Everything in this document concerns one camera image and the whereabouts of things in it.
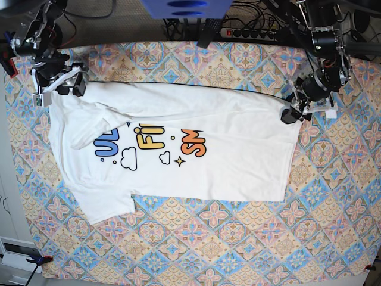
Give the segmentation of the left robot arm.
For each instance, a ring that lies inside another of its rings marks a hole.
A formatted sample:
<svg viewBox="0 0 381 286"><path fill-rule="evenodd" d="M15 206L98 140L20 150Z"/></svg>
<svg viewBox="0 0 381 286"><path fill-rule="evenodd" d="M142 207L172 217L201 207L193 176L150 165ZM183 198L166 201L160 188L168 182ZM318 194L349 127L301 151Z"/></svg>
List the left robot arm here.
<svg viewBox="0 0 381 286"><path fill-rule="evenodd" d="M296 79L281 121L293 124L311 120L312 114L318 112L335 119L338 105L333 95L351 80L339 5L332 1L286 1L283 6L292 34L307 56L316 57L317 67Z"/></svg>

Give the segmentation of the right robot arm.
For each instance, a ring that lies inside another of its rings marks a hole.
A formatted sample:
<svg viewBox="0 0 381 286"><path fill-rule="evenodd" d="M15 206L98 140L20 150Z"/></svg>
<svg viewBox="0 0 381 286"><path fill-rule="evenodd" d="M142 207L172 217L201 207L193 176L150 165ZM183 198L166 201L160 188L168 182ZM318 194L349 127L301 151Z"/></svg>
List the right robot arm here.
<svg viewBox="0 0 381 286"><path fill-rule="evenodd" d="M53 93L85 94L83 76L88 69L83 63L69 65L70 56L59 51L62 30L56 20L64 15L66 7L67 1L37 1L37 7L26 12L26 19L10 40L14 55L27 57L32 65L33 104L38 107L51 105Z"/></svg>

